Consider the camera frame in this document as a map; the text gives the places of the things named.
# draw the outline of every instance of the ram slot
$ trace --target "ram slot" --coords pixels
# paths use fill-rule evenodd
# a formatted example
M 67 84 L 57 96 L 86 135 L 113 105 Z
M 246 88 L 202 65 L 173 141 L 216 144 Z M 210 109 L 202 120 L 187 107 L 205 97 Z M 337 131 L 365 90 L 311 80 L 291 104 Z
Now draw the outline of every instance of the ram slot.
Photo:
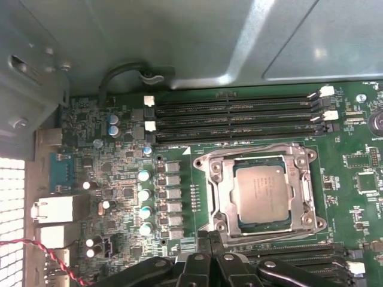
M 156 107 L 157 117 L 174 117 L 179 115 L 206 115 L 222 112 L 254 112 L 254 111 L 316 111 L 320 109 L 320 101 L 302 100 L 241 100 L 220 103 L 188 103 L 183 105 L 167 105 Z
M 301 253 L 308 251 L 323 251 L 323 250 L 335 250 L 336 252 L 343 253 L 346 255 L 346 249 L 338 243 L 331 244 L 310 244 L 310 245 L 300 245 L 300 246 L 286 246 L 286 247 L 274 247 L 274 248 L 263 248 L 260 250 L 246 250 L 246 251 L 237 251 L 233 252 L 243 254 L 245 256 L 265 256 L 273 254 L 285 254 L 285 253 Z
M 216 97 L 215 99 L 198 99 L 198 100 L 164 100 L 161 99 L 158 102 L 158 106 L 168 106 L 168 105 L 182 105 L 182 104 L 188 104 L 188 103 L 219 103 L 223 101 L 228 102 L 240 102 L 243 100 L 248 99 L 256 99 L 256 100 L 268 100 L 268 99 L 275 99 L 275 100 L 285 100 L 285 99 L 300 99 L 300 100 L 316 100 L 320 97 L 319 92 L 311 93 L 311 94 L 277 94 L 277 95 L 265 95 L 265 94 L 255 94 L 252 97 L 248 98 L 242 98 L 238 99 L 236 96 L 230 97 L 230 96 L 223 96 L 223 97 Z
M 292 121 L 316 123 L 321 120 L 322 116 L 323 114 L 321 112 L 298 114 L 293 111 L 279 111 L 273 114 L 270 114 L 270 112 L 243 112 L 205 116 L 185 115 L 180 117 L 159 118 L 156 121 L 156 126 L 159 129 L 166 129 L 174 126 L 177 126 L 178 128 L 211 127 L 223 124 L 280 123 Z
M 322 124 L 249 124 L 218 128 L 159 130 L 156 135 L 159 144 L 176 142 L 227 141 L 237 139 L 278 138 L 294 136 L 323 135 Z

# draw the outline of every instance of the integrated circuit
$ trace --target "integrated circuit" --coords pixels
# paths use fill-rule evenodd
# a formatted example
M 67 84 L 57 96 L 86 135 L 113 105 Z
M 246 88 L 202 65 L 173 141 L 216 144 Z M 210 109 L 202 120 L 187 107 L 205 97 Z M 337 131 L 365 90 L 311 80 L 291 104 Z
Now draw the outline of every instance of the integrated circuit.
M 346 155 L 347 167 L 353 169 L 355 167 L 370 166 L 370 158 L 368 154 L 351 154 Z
M 377 190 L 375 172 L 358 172 L 356 174 L 358 191 L 360 193 L 374 193 Z
M 126 187 L 123 189 L 123 194 L 127 199 L 134 198 L 134 189 L 133 187 Z
M 281 166 L 238 169 L 233 196 L 245 224 L 283 221 L 289 216 L 288 188 Z

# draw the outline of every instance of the electrolytic capacitor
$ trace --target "electrolytic capacitor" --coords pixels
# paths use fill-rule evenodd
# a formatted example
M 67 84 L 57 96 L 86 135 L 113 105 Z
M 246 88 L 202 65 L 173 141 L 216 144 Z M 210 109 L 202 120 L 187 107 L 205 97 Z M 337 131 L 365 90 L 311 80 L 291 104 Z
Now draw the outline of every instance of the electrolytic capacitor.
M 138 173 L 139 181 L 145 182 L 145 181 L 148 181 L 149 179 L 150 179 L 150 172 L 148 172 L 147 170 L 142 170 Z
M 143 149 L 142 149 L 142 153 L 144 154 L 144 156 L 146 157 L 149 157 L 152 155 L 153 153 L 153 148 L 151 146 L 145 146 Z
M 102 246 L 97 244 L 87 250 L 86 256 L 89 258 L 93 258 L 94 256 L 96 256 L 97 254 L 100 254 L 101 252 L 102 252 Z
M 83 188 L 85 190 L 95 190 L 98 188 L 98 183 L 95 181 L 84 181 Z
M 117 206 L 117 203 L 115 200 L 105 200 L 102 202 L 102 208 L 109 209 L 109 208 L 115 208 Z
M 150 190 L 140 190 L 138 191 L 138 200 L 139 201 L 145 201 L 148 200 L 151 197 L 151 191 Z
M 153 231 L 153 225 L 149 222 L 142 224 L 139 228 L 139 233 L 142 236 L 148 236 L 151 234 L 152 231 Z
M 108 129 L 108 134 L 113 138 L 117 138 L 121 135 L 121 130 L 116 126 L 110 126 Z
M 138 216 L 142 219 L 148 219 L 151 216 L 151 208 L 149 206 L 144 206 L 139 211 Z
M 114 126 L 118 126 L 120 124 L 120 120 L 118 119 L 118 116 L 116 116 L 115 114 L 109 115 L 108 122 L 109 124 L 112 124 Z
M 95 139 L 94 141 L 93 141 L 93 146 L 95 147 L 95 148 L 102 148 L 102 146 L 104 145 L 104 142 L 102 141 L 102 139 Z
M 100 235 L 95 236 L 92 239 L 88 239 L 85 241 L 87 247 L 92 247 L 94 245 L 102 243 L 102 237 Z

